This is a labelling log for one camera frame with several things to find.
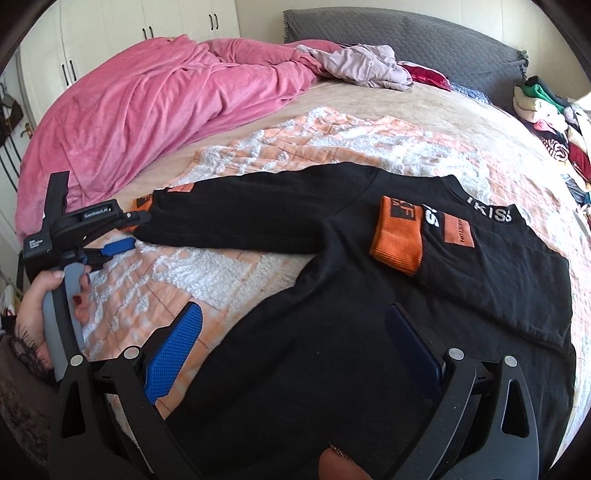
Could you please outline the right hand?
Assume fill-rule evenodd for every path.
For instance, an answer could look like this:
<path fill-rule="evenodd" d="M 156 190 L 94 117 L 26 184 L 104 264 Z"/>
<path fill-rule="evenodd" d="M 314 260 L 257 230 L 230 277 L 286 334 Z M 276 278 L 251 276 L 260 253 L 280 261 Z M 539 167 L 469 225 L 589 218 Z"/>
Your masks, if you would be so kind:
<path fill-rule="evenodd" d="M 329 448 L 322 452 L 320 460 L 318 460 L 318 479 L 370 480 L 372 477 L 359 465 Z"/>

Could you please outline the left hand red nails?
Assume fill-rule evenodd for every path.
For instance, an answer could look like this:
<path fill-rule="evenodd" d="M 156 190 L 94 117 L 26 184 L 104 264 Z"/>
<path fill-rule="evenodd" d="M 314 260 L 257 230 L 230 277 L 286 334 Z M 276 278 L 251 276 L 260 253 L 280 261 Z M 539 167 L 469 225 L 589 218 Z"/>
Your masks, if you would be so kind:
<path fill-rule="evenodd" d="M 82 325 L 89 321 L 90 272 L 91 268 L 85 266 L 84 274 L 79 279 L 80 293 L 72 297 L 74 317 Z M 53 365 L 44 336 L 43 299 L 62 284 L 64 277 L 62 271 L 41 272 L 25 293 L 16 319 L 16 337 L 34 352 L 45 370 L 50 370 Z"/>

